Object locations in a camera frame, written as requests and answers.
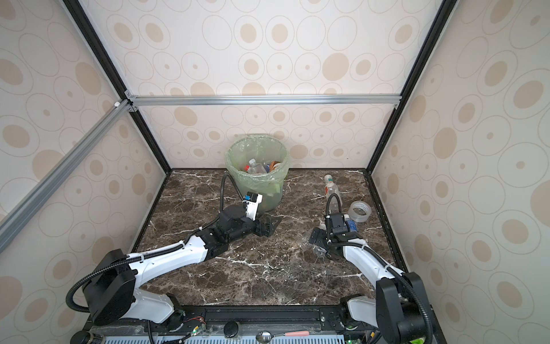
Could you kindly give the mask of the crushed clear bottle blue cap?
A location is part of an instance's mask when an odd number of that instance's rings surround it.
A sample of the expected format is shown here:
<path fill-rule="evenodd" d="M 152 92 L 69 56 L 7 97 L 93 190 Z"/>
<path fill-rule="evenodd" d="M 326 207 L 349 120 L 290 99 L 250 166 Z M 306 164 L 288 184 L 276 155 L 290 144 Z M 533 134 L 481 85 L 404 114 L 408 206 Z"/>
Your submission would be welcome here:
<path fill-rule="evenodd" d="M 318 247 L 315 244 L 310 244 L 309 242 L 305 242 L 301 245 L 301 248 L 305 256 L 311 259 L 313 258 L 324 259 L 326 257 L 327 251 L 322 247 Z"/>

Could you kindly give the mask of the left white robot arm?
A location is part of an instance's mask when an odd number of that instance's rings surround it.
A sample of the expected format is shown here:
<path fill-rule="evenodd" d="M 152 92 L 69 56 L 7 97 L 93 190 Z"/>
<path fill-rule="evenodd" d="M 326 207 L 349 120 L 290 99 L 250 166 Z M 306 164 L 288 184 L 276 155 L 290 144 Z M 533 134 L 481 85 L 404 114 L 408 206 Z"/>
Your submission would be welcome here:
<path fill-rule="evenodd" d="M 152 251 L 125 255 L 120 249 L 108 252 L 95 270 L 76 285 L 83 291 L 96 326 L 121 318 L 167 323 L 180 310 L 176 298 L 155 294 L 141 286 L 174 270 L 197 265 L 222 255 L 232 242 L 251 234 L 270 237 L 281 223 L 269 214 L 251 219 L 243 206 L 229 206 L 217 219 L 196 230 L 188 239 Z"/>

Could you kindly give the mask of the brown tea bottle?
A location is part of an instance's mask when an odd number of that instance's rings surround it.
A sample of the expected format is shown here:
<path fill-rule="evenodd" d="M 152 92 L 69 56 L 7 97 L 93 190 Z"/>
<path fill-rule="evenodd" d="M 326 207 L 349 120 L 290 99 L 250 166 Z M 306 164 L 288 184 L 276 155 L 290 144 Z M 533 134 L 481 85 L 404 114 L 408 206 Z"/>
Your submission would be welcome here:
<path fill-rule="evenodd" d="M 270 170 L 273 171 L 275 170 L 277 167 L 280 166 L 280 162 L 279 161 L 274 161 L 271 165 L 270 165 Z"/>

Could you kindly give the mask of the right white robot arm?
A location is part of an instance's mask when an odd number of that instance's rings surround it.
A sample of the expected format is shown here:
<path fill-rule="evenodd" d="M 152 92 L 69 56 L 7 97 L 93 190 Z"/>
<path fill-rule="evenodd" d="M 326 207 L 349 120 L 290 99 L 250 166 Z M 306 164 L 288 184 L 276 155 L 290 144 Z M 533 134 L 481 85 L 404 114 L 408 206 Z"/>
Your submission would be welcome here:
<path fill-rule="evenodd" d="M 391 265 L 350 229 L 341 213 L 325 216 L 325 224 L 313 229 L 309 243 L 330 257 L 352 263 L 375 287 L 375 298 L 357 296 L 345 301 L 353 322 L 376 328 L 387 343 L 432 343 L 434 314 L 425 286 L 415 272 Z"/>

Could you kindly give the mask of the clear square bottle white cap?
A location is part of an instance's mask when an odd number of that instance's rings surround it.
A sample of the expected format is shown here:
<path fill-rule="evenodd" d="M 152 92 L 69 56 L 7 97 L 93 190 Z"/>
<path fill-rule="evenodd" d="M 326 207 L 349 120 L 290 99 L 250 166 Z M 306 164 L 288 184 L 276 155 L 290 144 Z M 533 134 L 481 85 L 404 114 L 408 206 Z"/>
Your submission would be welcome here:
<path fill-rule="evenodd" d="M 251 159 L 248 165 L 250 166 L 249 174 L 251 175 L 268 174 L 264 168 L 264 165 L 262 163 L 257 162 L 255 159 Z"/>

